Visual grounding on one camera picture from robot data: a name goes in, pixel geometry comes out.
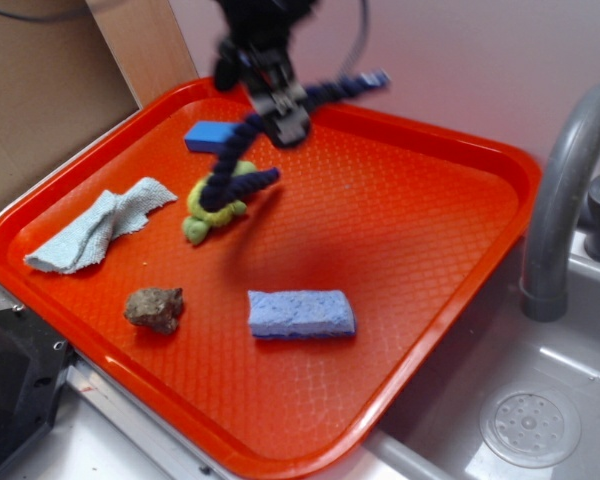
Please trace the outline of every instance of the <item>gray towel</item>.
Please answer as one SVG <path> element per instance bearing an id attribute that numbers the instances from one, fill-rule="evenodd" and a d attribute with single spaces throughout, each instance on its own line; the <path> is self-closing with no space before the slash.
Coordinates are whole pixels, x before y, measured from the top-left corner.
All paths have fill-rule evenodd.
<path id="1" fill-rule="evenodd" d="M 149 221 L 148 212 L 177 199 L 148 177 L 122 195 L 105 190 L 87 211 L 24 261 L 37 270 L 58 273 L 74 273 L 100 263 L 112 240 L 142 229 Z"/>

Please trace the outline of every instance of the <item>cardboard box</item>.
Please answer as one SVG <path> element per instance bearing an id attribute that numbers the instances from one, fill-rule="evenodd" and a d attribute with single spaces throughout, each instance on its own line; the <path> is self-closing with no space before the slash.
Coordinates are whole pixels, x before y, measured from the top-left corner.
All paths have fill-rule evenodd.
<path id="1" fill-rule="evenodd" d="M 80 5 L 8 3 L 30 15 Z M 0 17 L 0 210 L 135 110 L 92 16 L 54 24 Z"/>

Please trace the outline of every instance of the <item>green plush turtle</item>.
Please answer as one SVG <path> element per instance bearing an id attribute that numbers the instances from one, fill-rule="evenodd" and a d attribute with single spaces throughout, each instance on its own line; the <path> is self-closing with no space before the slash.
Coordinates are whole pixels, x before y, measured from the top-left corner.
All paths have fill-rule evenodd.
<path id="1" fill-rule="evenodd" d="M 237 177 L 257 171 L 253 163 L 239 160 L 232 176 Z M 182 231 L 194 245 L 200 245 L 204 241 L 211 227 L 223 227 L 231 222 L 233 217 L 244 215 L 247 211 L 247 205 L 242 200 L 235 200 L 214 213 L 203 209 L 200 206 L 200 194 L 210 176 L 207 175 L 198 181 L 187 197 L 187 209 L 191 216 L 182 222 Z"/>

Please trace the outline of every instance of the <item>black cable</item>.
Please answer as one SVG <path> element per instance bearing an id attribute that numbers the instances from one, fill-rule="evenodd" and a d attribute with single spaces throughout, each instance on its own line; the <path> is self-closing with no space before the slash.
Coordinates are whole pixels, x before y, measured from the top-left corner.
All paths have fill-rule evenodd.
<path id="1" fill-rule="evenodd" d="M 360 59 L 362 55 L 362 51 L 367 43 L 367 38 L 369 37 L 369 3 L 367 0 L 360 0 L 360 29 L 358 30 L 358 36 L 347 55 L 342 67 L 340 68 L 340 72 L 338 77 L 345 77 L 351 73 L 351 69 L 356 64 L 356 62 Z"/>
<path id="2" fill-rule="evenodd" d="M 14 12 L 8 12 L 0 9 L 1 17 L 6 17 L 12 20 L 19 20 L 21 22 L 29 23 L 56 23 L 63 22 L 65 20 L 73 20 L 75 18 L 84 17 L 87 15 L 91 15 L 91 9 L 87 5 L 78 8 L 73 8 L 70 10 L 65 10 L 63 12 L 51 13 L 48 15 L 41 15 L 35 17 Z"/>

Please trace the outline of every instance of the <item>orange tray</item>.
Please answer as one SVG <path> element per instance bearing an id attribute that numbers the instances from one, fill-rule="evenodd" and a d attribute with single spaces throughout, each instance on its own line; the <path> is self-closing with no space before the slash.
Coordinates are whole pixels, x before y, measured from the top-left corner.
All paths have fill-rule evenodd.
<path id="1" fill-rule="evenodd" d="M 154 102 L 0 219 L 0 283 L 227 469 L 294 478 L 362 441 L 526 228 L 540 171 L 505 145 L 326 107 L 298 149 L 256 141 L 245 158 L 279 167 L 281 181 L 193 247 L 185 200 L 215 157 L 188 152 L 184 135 L 248 111 L 208 80 Z M 59 275 L 23 263 L 103 190 L 145 176 L 179 200 L 100 265 Z M 122 315 L 150 286 L 184 289 L 171 336 Z M 250 289 L 342 290 L 358 333 L 256 340 Z"/>

